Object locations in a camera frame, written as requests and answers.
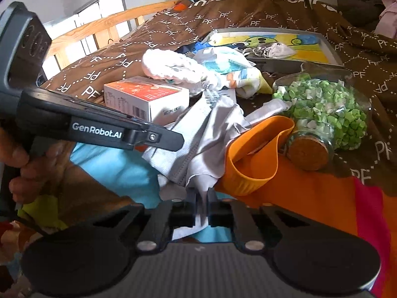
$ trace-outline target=wooden bed frame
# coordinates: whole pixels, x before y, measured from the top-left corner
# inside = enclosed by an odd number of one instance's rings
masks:
[[[106,18],[87,23],[86,25],[78,27],[54,39],[47,52],[46,58],[55,56],[59,67],[62,70],[70,65],[69,58],[67,57],[65,51],[65,48],[69,45],[93,35],[98,50],[105,48],[106,46],[110,45],[109,41],[112,41],[111,44],[120,41],[120,37],[116,30],[117,24],[134,19],[135,24],[138,27],[145,22],[145,15],[156,13],[167,8],[172,8],[176,2],[178,2],[178,0],[139,6],[138,8],[128,9],[123,12],[112,14]]]

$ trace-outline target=brown blanket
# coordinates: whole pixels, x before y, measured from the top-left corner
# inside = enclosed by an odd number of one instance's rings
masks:
[[[318,0],[182,0],[164,10],[130,38],[93,53],[50,79],[43,88],[103,103],[103,85],[143,75],[140,60],[149,48],[175,50],[198,41],[213,29],[274,27],[323,34],[370,98],[373,111],[361,147],[339,151],[328,168],[338,176],[353,174],[366,185],[396,195],[397,41],[352,27],[332,6]],[[271,83],[277,74],[266,75]],[[246,114],[268,99],[238,100]]]

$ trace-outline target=cork stopper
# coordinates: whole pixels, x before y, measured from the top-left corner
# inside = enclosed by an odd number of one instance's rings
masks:
[[[327,146],[313,136],[295,138],[288,148],[287,157],[300,169],[316,171],[323,168],[329,160]]]

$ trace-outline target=pink clothing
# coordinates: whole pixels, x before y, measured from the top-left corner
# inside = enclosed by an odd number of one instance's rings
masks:
[[[397,0],[382,0],[386,9],[380,15],[375,33],[397,39]]]

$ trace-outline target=orange and white box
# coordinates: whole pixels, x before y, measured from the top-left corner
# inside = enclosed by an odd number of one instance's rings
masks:
[[[189,90],[161,80],[135,76],[104,85],[109,108],[140,119],[167,125],[189,106]]]

